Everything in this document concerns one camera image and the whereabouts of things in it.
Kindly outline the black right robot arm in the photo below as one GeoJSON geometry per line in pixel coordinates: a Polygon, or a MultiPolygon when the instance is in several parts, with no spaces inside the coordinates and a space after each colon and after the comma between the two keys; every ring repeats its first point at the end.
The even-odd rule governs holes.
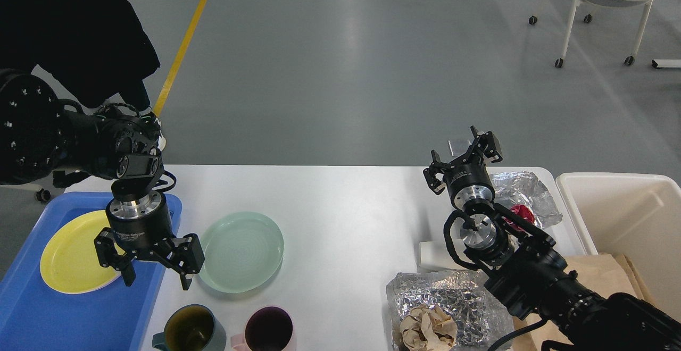
{"type": "Polygon", "coordinates": [[[555,240],[495,201],[487,172],[503,159],[491,131],[478,131],[464,153],[443,162],[436,151],[423,170],[436,195],[447,191],[453,206],[444,223],[447,253],[455,264],[486,273],[484,284],[509,314],[540,321],[501,337],[491,350],[552,322],[568,339],[542,342],[542,350],[679,350],[679,322],[628,293],[608,298],[565,272],[567,262],[554,250],[555,240]]]}

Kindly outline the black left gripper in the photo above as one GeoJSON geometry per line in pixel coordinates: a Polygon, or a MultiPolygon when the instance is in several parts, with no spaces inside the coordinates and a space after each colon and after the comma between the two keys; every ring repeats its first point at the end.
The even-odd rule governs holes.
{"type": "Polygon", "coordinates": [[[179,275],[182,289],[190,289],[194,275],[205,262],[200,238],[195,233],[175,238],[167,199],[162,193],[154,190],[131,202],[112,200],[105,214],[111,229],[102,228],[93,240],[100,266],[119,271],[124,284],[130,287],[136,279],[133,257],[155,261],[159,256],[165,268],[179,275]],[[126,254],[118,253],[116,243],[126,254]]]}

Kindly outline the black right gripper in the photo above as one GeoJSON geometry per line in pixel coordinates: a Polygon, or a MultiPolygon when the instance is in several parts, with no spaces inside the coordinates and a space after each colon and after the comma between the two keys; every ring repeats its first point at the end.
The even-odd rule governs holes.
{"type": "Polygon", "coordinates": [[[447,186],[450,201],[457,210],[472,200],[485,200],[492,203],[495,191],[491,178],[487,172],[487,165],[503,161],[504,155],[501,145],[493,132],[478,131],[470,126],[474,140],[464,154],[464,164],[455,166],[442,162],[440,155],[431,150],[431,162],[423,170],[423,176],[428,188],[435,194],[441,195],[447,186]],[[445,175],[445,181],[437,177],[445,175]]]}

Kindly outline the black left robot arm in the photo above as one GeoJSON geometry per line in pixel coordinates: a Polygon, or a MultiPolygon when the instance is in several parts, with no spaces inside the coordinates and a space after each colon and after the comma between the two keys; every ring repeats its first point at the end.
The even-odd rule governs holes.
{"type": "Polygon", "coordinates": [[[78,102],[59,99],[46,82],[16,69],[2,69],[1,96],[2,184],[49,174],[57,188],[88,177],[112,181],[109,225],[93,240],[100,266],[121,272],[131,286],[134,261],[158,262],[188,290],[205,257],[198,235],[173,232],[165,192],[177,178],[164,169],[151,124],[119,104],[86,114],[78,102]]]}

